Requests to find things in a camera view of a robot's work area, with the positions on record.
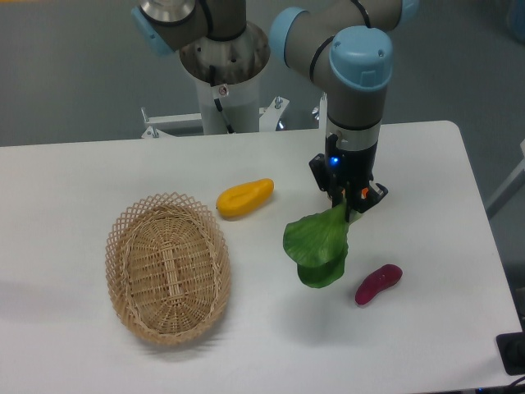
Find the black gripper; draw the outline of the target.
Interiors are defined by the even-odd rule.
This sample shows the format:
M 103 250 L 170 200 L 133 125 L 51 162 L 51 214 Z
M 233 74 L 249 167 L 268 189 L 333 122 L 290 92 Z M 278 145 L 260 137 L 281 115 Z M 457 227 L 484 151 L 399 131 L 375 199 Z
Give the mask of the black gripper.
M 318 188 L 327 193 L 332 207 L 345 199 L 346 222 L 351 222 L 353 211 L 365 213 L 388 194 L 388 189 L 373 181 L 376 151 L 377 144 L 365 150 L 344 150 L 343 139 L 331 134 L 325 138 L 325 153 L 308 163 Z

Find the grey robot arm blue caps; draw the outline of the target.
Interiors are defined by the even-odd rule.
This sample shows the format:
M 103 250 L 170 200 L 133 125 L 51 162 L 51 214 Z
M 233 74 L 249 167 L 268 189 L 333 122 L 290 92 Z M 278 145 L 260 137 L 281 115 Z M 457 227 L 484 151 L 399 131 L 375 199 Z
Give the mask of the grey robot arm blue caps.
M 416 1 L 336 1 L 318 13 L 281 11 L 264 31 L 243 1 L 141 1 L 131 15 L 149 46 L 177 53 L 199 88 L 208 135 L 257 131 L 258 77 L 280 59 L 326 95 L 323 153 L 310 161 L 320 190 L 353 219 L 387 193 L 372 169 L 393 67 L 389 32 Z

